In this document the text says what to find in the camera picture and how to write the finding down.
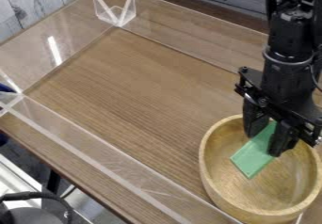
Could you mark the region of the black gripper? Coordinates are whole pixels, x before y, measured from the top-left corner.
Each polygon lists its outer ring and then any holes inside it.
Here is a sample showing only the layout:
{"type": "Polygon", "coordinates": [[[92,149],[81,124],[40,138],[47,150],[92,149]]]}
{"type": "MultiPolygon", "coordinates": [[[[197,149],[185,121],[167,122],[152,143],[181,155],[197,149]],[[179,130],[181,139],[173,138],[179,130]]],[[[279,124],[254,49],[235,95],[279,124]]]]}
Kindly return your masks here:
{"type": "Polygon", "coordinates": [[[235,92],[244,98],[243,125],[248,138],[255,137],[275,120],[268,138],[268,155],[279,157],[299,140],[318,145],[322,133],[322,110],[312,101],[322,62],[275,62],[266,60],[258,71],[242,67],[235,92]]]}

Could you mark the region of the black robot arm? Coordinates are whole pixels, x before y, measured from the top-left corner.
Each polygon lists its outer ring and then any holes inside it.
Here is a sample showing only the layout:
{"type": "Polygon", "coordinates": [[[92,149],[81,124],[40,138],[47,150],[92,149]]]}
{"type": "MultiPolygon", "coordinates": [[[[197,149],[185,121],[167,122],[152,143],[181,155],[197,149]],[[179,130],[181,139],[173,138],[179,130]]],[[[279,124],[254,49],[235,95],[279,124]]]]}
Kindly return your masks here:
{"type": "Polygon", "coordinates": [[[242,67],[235,92],[243,97],[244,132],[256,136],[274,120],[268,155],[278,157],[298,141],[322,142],[322,0],[266,0],[268,42],[264,67],[242,67]]]}

